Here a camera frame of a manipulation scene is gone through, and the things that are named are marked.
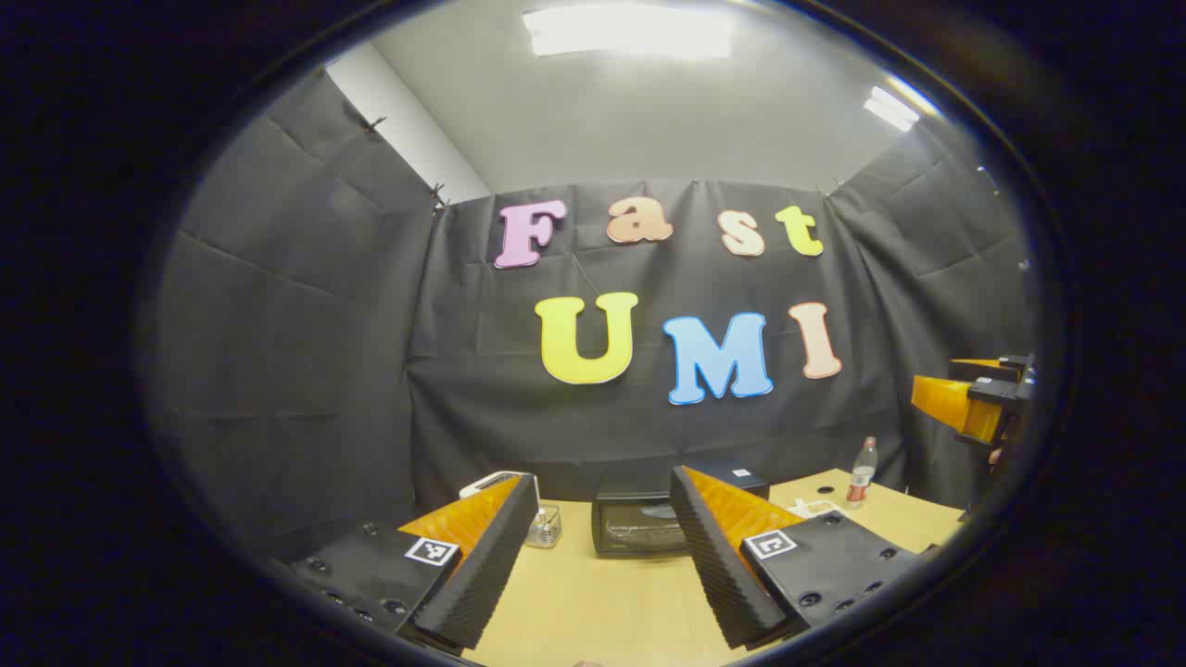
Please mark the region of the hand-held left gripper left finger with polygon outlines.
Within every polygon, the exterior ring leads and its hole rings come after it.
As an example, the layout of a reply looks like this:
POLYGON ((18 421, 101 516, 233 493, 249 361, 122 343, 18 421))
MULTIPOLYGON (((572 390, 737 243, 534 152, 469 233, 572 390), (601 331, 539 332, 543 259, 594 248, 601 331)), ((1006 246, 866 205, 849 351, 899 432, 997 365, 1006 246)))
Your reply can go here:
POLYGON ((490 474, 467 497, 398 527, 283 536, 278 561, 361 624, 461 654, 486 631, 537 513, 533 474, 490 474))

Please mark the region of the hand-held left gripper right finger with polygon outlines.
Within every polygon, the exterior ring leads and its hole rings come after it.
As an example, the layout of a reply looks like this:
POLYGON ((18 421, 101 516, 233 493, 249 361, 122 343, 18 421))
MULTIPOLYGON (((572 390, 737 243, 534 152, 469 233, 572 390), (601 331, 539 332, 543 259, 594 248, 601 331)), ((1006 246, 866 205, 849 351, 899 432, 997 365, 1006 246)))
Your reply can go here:
POLYGON ((843 512, 801 517, 686 465, 671 469, 670 498, 729 648, 830 623, 923 561, 843 512))

